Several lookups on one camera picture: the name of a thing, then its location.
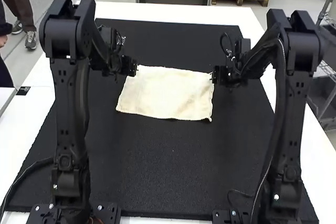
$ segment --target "gray floor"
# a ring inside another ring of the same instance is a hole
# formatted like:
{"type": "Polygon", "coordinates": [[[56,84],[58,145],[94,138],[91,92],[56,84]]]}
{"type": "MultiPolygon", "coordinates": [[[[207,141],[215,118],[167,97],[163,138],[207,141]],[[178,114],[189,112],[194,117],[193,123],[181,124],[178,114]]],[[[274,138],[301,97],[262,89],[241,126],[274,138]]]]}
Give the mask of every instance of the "gray floor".
{"type": "MultiPolygon", "coordinates": [[[[34,20],[39,25],[41,18],[51,4],[52,0],[30,0],[34,10],[34,20]]],[[[97,0],[97,1],[113,1],[113,2],[135,2],[135,0],[97,0]]],[[[316,20],[319,12],[322,9],[325,0],[270,0],[268,7],[261,7],[258,2],[245,1],[244,7],[251,7],[259,22],[264,29],[266,25],[266,13],[270,8],[281,8],[285,10],[287,15],[290,15],[295,9],[307,10],[313,20],[316,20]]],[[[219,2],[220,6],[236,6],[235,2],[224,1],[219,2]]],[[[6,7],[6,16],[9,22],[14,22],[15,17],[6,7]]],[[[8,43],[1,49],[1,55],[13,76],[15,86],[20,87],[37,59],[42,54],[42,49],[38,45],[33,52],[28,52],[24,48],[24,34],[9,36],[8,43]]],[[[336,148],[336,131],[327,133],[334,147],[336,148]]]]}

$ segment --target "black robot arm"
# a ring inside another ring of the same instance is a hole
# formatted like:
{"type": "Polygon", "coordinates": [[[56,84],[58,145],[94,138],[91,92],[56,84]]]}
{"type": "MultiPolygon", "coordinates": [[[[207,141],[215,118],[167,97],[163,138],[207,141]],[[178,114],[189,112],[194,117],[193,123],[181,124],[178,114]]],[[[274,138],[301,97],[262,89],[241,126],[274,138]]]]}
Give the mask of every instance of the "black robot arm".
{"type": "Polygon", "coordinates": [[[91,215],[90,171],[85,135],[89,122],[89,70],[103,76],[135,76],[137,63],[120,54],[121,35],[96,27],[94,0],[54,0],[40,25],[40,42],[55,85],[57,146],[51,172],[55,223],[87,223],[91,215]]]}
{"type": "Polygon", "coordinates": [[[282,10],[271,9],[267,22],[267,31],[253,49],[249,50],[247,39],[236,41],[233,49],[223,49],[227,64],[216,66],[212,79],[213,83],[232,89],[250,79],[259,79],[270,63],[276,69],[273,131],[250,216],[239,221],[301,223],[298,213],[303,187],[300,166],[303,117],[313,73],[323,57],[322,40],[304,11],[295,11],[287,18],[282,10]]]}

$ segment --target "white towel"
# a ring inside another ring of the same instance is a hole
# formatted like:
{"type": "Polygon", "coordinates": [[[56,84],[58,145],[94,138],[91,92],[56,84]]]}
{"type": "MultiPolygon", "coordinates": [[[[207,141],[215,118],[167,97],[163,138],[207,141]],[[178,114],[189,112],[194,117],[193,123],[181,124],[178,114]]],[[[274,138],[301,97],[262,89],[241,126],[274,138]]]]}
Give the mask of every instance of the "white towel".
{"type": "Polygon", "coordinates": [[[138,66],[127,77],[117,111],[160,119],[211,121],[214,85],[208,73],[138,66]]]}

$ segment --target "white table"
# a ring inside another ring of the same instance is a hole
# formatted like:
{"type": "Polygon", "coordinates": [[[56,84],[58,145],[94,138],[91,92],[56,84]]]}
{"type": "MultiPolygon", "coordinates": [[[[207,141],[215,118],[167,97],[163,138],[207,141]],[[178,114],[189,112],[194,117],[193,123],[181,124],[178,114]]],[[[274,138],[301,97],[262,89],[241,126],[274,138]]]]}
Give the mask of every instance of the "white table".
{"type": "MultiPolygon", "coordinates": [[[[169,23],[193,23],[211,25],[239,25],[245,38],[251,39],[252,46],[263,35],[264,30],[250,8],[214,7],[214,6],[181,6],[133,3],[98,2],[96,17],[124,20],[142,20],[169,23]]],[[[275,71],[269,66],[261,78],[269,102],[274,109],[276,101],[275,71]]],[[[42,56],[24,83],[33,86],[26,97],[15,97],[6,110],[0,123],[0,200],[15,178],[30,146],[40,129],[43,120],[55,99],[51,72],[48,60],[42,56]],[[22,109],[24,117],[15,119],[17,110],[22,109]],[[8,127],[23,129],[11,131],[8,127]],[[20,147],[20,152],[12,157],[12,153],[20,147]]],[[[335,223],[336,220],[336,152],[329,139],[313,115],[306,107],[304,117],[301,166],[302,179],[313,203],[320,224],[335,223]]],[[[8,213],[4,216],[4,224],[25,223],[28,214],[8,213]]],[[[122,218],[122,223],[165,223],[170,220],[122,218]]],[[[200,223],[202,221],[174,220],[176,223],[200,223]]]]}
{"type": "Polygon", "coordinates": [[[16,93],[15,88],[0,88],[0,117],[16,93]]]}

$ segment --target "shoe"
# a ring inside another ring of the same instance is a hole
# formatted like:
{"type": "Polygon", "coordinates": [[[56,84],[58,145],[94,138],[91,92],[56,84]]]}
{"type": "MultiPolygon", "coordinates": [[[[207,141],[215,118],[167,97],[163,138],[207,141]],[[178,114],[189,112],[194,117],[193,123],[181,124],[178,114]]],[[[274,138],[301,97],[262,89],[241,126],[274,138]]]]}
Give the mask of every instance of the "shoe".
{"type": "Polygon", "coordinates": [[[23,31],[22,29],[22,24],[20,22],[20,20],[15,21],[14,25],[13,25],[13,29],[12,29],[12,34],[19,34],[23,31]]]}
{"type": "Polygon", "coordinates": [[[29,50],[36,49],[36,32],[28,31],[25,46],[29,50]]]}

